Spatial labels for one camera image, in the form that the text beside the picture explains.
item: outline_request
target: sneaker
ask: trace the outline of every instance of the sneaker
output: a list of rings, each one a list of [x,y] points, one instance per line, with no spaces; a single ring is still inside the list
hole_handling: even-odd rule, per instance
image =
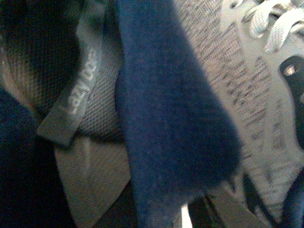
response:
[[[113,7],[93,0],[0,6],[0,85],[32,111],[40,136],[56,145],[73,219],[92,227],[130,180],[114,105],[123,55]]]
[[[301,3],[174,2],[210,85],[242,138],[241,169],[223,188],[263,223],[235,222],[231,227],[302,227]]]

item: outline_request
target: fabric tab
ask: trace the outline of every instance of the fabric tab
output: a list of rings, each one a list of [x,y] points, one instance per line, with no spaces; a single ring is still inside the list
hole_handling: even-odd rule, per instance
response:
[[[82,118],[86,113],[86,105],[90,94],[100,74],[100,55],[102,50],[102,33],[89,35],[90,18],[84,12],[89,12],[88,7],[93,7],[87,2],[80,18],[76,35],[80,47],[80,66],[72,80],[62,91],[47,117],[38,128],[38,135],[60,146],[68,147],[76,133]]]

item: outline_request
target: gray mesh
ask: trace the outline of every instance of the gray mesh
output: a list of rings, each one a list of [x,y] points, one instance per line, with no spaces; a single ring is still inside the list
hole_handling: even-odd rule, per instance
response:
[[[72,18],[71,22],[51,13],[45,15],[46,6],[41,7],[37,12],[30,12],[22,25],[9,32],[7,54],[15,87],[42,116],[46,116],[78,66],[79,50],[75,35],[77,20]],[[76,13],[70,11],[66,10],[68,15],[78,15],[77,10]],[[91,93],[78,130],[112,140],[121,138],[114,88],[123,52],[112,8],[108,8],[106,18],[105,37],[100,44],[104,51],[100,59],[103,75]]]
[[[244,173],[248,174],[268,211],[279,222],[286,193],[301,165],[287,156],[280,101],[272,111],[272,119],[266,119],[272,80],[265,61],[252,59],[254,71],[248,70],[236,24],[231,24],[225,32],[220,30],[222,1],[174,2],[211,86],[221,99],[229,100],[233,119],[240,123],[240,133],[246,138],[242,168],[233,180],[235,188],[228,183],[225,188],[245,205],[242,178]],[[273,121],[269,145],[265,142],[267,121]],[[268,223],[258,207],[256,215]]]

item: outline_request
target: shoelace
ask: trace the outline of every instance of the shoelace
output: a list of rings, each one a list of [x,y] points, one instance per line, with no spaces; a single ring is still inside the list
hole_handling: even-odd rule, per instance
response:
[[[236,0],[233,7],[240,6],[245,0]],[[304,1],[296,7],[290,0],[267,0],[252,8],[243,18],[249,22],[249,33],[252,38],[261,38],[269,26],[269,15],[276,15],[270,29],[265,52],[275,53],[281,49],[290,33],[304,32]]]

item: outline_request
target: blue fabric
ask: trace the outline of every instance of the blue fabric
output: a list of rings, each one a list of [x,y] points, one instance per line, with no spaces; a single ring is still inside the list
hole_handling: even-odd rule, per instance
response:
[[[171,0],[118,0],[124,67],[116,85],[140,228],[165,228],[181,205],[227,179],[240,144]]]
[[[0,88],[0,227],[73,228],[53,146]]]

